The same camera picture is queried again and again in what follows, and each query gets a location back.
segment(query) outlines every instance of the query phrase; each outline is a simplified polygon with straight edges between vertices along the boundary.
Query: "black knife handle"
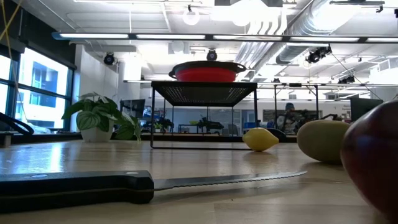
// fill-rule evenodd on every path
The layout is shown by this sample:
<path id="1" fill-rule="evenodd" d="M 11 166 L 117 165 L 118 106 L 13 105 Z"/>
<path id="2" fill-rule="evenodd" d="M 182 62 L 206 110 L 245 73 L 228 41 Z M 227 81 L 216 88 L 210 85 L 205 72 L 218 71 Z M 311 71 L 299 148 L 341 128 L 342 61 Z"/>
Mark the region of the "black knife handle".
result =
<path id="1" fill-rule="evenodd" d="M 146 170 L 0 175 L 0 213 L 107 202 L 149 203 L 154 181 Z"/>

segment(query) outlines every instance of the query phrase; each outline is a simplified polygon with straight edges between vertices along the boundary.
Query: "computer monitor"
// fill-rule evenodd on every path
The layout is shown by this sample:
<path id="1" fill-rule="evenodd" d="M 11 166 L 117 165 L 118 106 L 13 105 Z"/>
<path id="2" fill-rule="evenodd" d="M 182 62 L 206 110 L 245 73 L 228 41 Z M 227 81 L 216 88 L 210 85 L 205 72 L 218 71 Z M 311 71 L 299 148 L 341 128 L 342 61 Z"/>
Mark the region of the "computer monitor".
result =
<path id="1" fill-rule="evenodd" d="M 142 118 L 145 108 L 145 99 L 143 100 L 122 100 L 120 102 L 122 111 L 135 118 Z"/>
<path id="2" fill-rule="evenodd" d="M 373 108 L 383 103 L 382 100 L 350 98 L 351 102 L 351 121 L 356 121 Z"/>

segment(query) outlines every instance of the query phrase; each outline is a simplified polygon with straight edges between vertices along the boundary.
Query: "person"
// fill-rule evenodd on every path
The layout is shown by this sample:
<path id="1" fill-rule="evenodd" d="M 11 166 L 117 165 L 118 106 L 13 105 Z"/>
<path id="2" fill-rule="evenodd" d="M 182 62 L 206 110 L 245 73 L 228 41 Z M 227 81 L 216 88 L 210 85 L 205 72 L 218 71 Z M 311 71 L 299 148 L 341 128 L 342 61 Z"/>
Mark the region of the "person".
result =
<path id="1" fill-rule="evenodd" d="M 277 129 L 283 131 L 285 134 L 296 135 L 295 127 L 296 120 L 294 117 L 294 104 L 286 103 L 285 114 L 279 115 L 276 121 Z"/>

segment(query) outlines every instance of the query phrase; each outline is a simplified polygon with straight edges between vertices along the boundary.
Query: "knife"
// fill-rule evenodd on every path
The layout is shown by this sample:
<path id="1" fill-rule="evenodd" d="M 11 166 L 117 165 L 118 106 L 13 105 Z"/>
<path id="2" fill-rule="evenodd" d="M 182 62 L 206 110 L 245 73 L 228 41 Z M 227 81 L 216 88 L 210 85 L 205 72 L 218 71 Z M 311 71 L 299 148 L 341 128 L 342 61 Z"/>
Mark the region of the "knife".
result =
<path id="1" fill-rule="evenodd" d="M 146 170 L 0 175 L 0 213 L 107 202 L 149 203 L 155 191 L 296 177 L 307 171 L 153 180 Z"/>

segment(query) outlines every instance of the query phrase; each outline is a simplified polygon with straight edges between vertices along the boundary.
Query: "table surface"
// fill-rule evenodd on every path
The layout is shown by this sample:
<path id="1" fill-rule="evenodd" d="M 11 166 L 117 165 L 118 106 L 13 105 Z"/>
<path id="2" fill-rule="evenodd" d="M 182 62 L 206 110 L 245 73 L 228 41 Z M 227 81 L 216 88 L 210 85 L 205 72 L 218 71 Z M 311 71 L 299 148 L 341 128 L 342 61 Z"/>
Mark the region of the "table surface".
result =
<path id="1" fill-rule="evenodd" d="M 246 147 L 243 143 L 163 142 L 165 146 Z M 151 203 L 107 203 L 0 215 L 0 223 L 386 223 L 341 166 L 307 157 L 296 144 L 266 152 L 158 150 L 149 142 L 82 141 L 0 149 L 0 173 L 149 170 L 153 178 L 307 170 L 301 177 L 156 192 Z"/>

